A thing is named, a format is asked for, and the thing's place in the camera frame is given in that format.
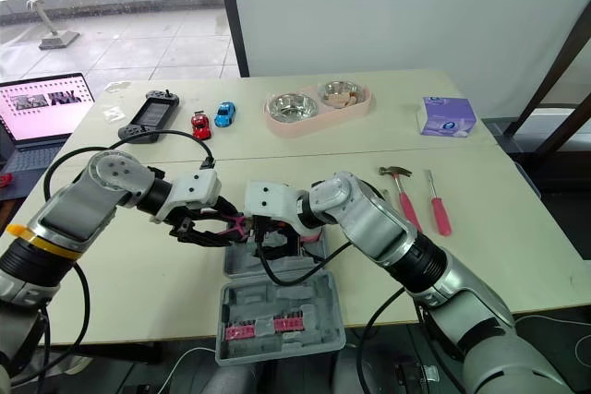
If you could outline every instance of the black game controller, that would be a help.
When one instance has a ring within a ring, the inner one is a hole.
[[[155,129],[163,129],[179,102],[178,96],[172,94],[169,90],[148,91],[146,93],[146,102],[134,118],[131,119],[129,125],[119,128],[117,135],[120,139],[124,139],[136,134],[148,133]],[[158,137],[159,134],[150,134],[146,137],[134,138],[128,143],[154,143],[158,140]]]

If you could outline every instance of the laptop screen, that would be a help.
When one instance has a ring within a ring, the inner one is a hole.
[[[93,104],[80,73],[0,83],[0,120],[15,142],[67,137]]]

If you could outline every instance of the white wall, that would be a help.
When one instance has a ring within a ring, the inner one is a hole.
[[[587,1],[237,3],[252,76],[438,68],[481,116],[510,117],[531,99]]]

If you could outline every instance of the gray plastic case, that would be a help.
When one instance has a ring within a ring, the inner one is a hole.
[[[275,242],[266,238],[264,245]],[[299,285],[277,286],[252,257],[256,245],[248,241],[225,248],[224,274],[234,281],[222,288],[215,360],[221,366],[341,350],[344,324],[334,277],[320,270]],[[324,236],[306,249],[320,257],[328,255]],[[282,257],[270,261],[277,277],[293,280],[315,265],[312,257]],[[274,319],[297,313],[304,330],[277,333]],[[249,324],[255,336],[226,340],[229,325]]]
[[[326,258],[328,256],[328,246],[325,241],[324,233],[317,242],[307,242],[306,250],[314,256]],[[270,233],[265,237],[263,246],[277,246],[285,241],[285,237],[278,233]],[[257,244],[251,239],[245,244],[233,244],[225,248],[223,257],[223,275],[230,279],[242,279],[245,277],[266,276],[265,270],[260,264],[260,259],[253,254],[257,250]],[[311,256],[289,256],[276,260],[269,260],[269,266],[274,273],[297,271],[303,275],[314,268],[314,258]]]

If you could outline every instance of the pink hammer handle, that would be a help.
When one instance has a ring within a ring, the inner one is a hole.
[[[408,220],[411,221],[413,225],[416,226],[419,232],[422,233],[423,229],[421,228],[421,225],[418,223],[418,217],[416,216],[415,209],[413,208],[413,204],[411,203],[410,198],[408,198],[408,195],[406,193],[400,193],[398,197],[400,198],[400,204],[403,207],[404,215]]]
[[[431,199],[431,204],[433,205],[435,221],[437,222],[437,227],[440,230],[440,234],[450,235],[452,233],[452,226],[450,225],[450,220],[447,217],[447,212],[443,207],[443,201],[439,197],[434,197]]]

